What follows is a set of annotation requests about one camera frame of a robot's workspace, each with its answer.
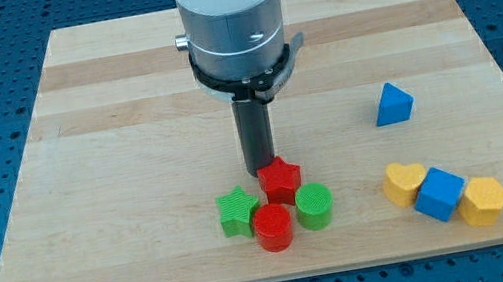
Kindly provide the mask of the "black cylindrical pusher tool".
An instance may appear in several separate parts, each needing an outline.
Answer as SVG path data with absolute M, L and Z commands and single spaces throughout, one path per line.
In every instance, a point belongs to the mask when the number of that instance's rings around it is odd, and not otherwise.
M 267 105 L 256 100 L 233 101 L 232 111 L 247 172 L 257 177 L 258 169 L 275 157 Z

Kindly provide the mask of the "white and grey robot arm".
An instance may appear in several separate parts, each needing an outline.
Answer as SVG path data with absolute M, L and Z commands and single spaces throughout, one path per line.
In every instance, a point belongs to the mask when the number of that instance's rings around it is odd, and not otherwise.
M 303 35 L 284 36 L 281 0 L 175 0 L 195 81 L 232 105 L 250 175 L 275 156 L 268 104 L 294 71 Z

